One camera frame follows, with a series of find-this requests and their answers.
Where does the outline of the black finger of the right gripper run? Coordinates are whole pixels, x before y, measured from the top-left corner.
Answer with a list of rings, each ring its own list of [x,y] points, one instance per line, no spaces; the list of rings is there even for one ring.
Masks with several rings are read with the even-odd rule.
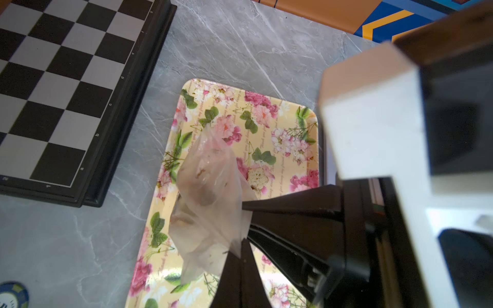
[[[245,201],[249,240],[312,304],[345,273],[342,190],[329,185],[267,200]]]

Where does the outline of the ziploc bag of beige cookies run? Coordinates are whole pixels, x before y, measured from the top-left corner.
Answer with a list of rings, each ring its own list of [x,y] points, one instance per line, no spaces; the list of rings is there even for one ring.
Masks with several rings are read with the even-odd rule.
[[[229,254],[241,256],[252,214],[244,201],[256,200],[232,149],[205,127],[177,175],[178,198],[169,235],[183,259],[182,284],[207,272],[220,276]]]

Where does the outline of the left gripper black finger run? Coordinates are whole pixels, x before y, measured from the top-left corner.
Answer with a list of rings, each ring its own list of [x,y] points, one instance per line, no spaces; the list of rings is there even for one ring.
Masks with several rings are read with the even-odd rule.
[[[210,308],[270,307],[250,241],[241,242],[241,256],[229,253]]]

